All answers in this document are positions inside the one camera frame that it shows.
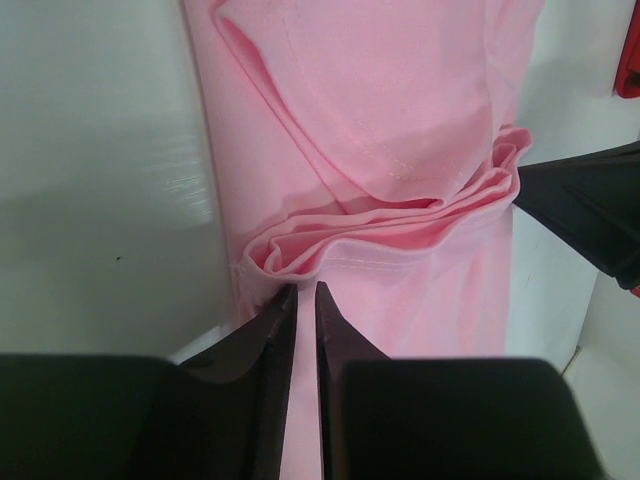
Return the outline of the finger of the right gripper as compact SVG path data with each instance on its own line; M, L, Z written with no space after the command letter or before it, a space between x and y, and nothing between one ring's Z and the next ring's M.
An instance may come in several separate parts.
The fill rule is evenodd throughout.
M515 205L624 290L639 286L639 143L518 168Z

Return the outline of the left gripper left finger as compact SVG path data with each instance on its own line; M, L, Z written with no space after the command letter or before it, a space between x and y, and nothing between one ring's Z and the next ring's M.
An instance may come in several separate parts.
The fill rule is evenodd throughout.
M276 479L297 289L175 364L141 356L5 354L5 479Z

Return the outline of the pink t shirt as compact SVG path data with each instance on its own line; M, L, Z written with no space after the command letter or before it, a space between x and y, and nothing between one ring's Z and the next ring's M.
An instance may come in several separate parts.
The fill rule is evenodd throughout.
M241 321L298 325L280 475L322 475L315 288L391 357L506 347L539 1L188 1Z

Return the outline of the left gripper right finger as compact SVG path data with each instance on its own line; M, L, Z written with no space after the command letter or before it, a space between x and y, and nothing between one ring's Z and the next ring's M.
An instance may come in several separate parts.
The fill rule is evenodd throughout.
M602 479L560 373L534 358L392 359L315 293L327 479Z

